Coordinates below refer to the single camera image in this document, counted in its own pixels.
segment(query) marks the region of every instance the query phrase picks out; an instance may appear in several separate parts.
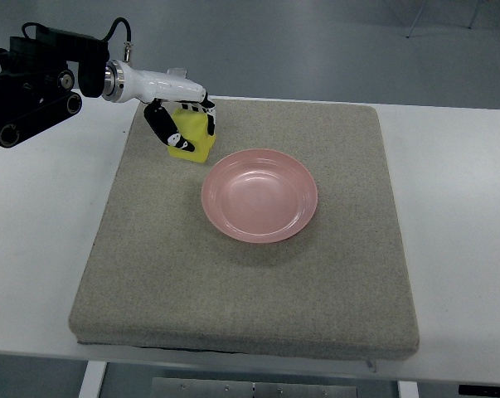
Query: table leg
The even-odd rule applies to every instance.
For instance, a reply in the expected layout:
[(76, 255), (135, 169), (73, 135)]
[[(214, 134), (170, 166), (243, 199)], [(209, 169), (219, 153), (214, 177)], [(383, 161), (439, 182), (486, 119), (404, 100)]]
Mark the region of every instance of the table leg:
[(99, 398), (107, 362), (89, 361), (78, 398)]

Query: yellow sponge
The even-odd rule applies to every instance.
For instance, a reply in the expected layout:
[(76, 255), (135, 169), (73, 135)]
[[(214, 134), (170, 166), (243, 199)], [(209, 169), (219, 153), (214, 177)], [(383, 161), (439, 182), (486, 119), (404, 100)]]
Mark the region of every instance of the yellow sponge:
[(192, 145), (194, 152), (183, 151), (176, 147), (168, 147), (168, 153), (175, 158), (204, 163), (209, 156), (209, 149), (215, 143), (216, 135), (207, 133), (207, 114), (186, 109), (176, 109), (172, 119), (183, 137)]

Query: robotic hand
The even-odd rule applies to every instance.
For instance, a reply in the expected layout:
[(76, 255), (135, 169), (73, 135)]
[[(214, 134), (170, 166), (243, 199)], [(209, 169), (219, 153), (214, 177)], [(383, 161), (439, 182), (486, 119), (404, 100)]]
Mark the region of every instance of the robotic hand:
[(170, 114), (163, 108), (163, 101), (179, 102), (184, 109), (206, 113), (207, 133), (211, 136), (215, 133), (216, 111), (206, 90), (185, 79), (185, 73), (184, 70), (169, 70), (168, 73), (134, 70), (127, 62), (109, 61), (102, 96), (112, 102), (137, 98), (149, 104), (144, 117), (159, 139), (166, 145), (193, 152), (194, 145), (179, 133)]
[[(108, 39), (122, 22), (127, 28), (125, 61), (109, 61)], [(36, 27), (36, 38), (25, 32)], [(78, 114), (81, 97), (72, 92), (75, 77), (67, 61), (78, 62), (78, 85), (86, 97), (108, 101), (137, 98), (149, 105), (148, 124), (166, 145), (193, 152), (177, 130), (163, 101), (180, 102), (184, 109), (207, 114), (207, 133), (214, 135), (215, 105), (200, 85), (175, 73), (133, 70), (129, 65), (131, 33), (128, 22), (117, 18), (102, 40), (29, 22), (24, 37), (10, 38), (10, 51), (0, 48), (0, 146), (10, 148)]]

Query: gray floor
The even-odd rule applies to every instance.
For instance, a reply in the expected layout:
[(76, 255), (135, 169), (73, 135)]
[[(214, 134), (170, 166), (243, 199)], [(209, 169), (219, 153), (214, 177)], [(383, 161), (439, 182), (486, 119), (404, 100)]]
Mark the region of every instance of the gray floor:
[[(500, 109), (500, 0), (483, 3), (472, 30), (476, 1), (430, 0), (406, 39), (421, 3), (4, 0), (0, 46), (8, 48), (8, 37), (28, 21), (102, 37), (123, 16), (136, 69), (186, 67), (213, 95)], [(113, 58), (121, 57), (123, 40), (118, 28)], [(0, 356), (0, 398), (76, 396), (84, 369), (85, 362)], [(145, 396), (144, 383), (163, 372), (111, 365), (103, 396)], [(389, 381), (377, 388), (396, 393)], [(420, 385), (421, 398), (457, 390)]]

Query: pink plate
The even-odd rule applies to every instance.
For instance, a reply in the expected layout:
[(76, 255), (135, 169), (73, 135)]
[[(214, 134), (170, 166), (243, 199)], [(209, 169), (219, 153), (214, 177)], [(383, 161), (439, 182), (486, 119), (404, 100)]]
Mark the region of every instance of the pink plate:
[(206, 177), (201, 204), (226, 235), (271, 243), (300, 232), (318, 204), (318, 189), (303, 164), (271, 149), (226, 156)]

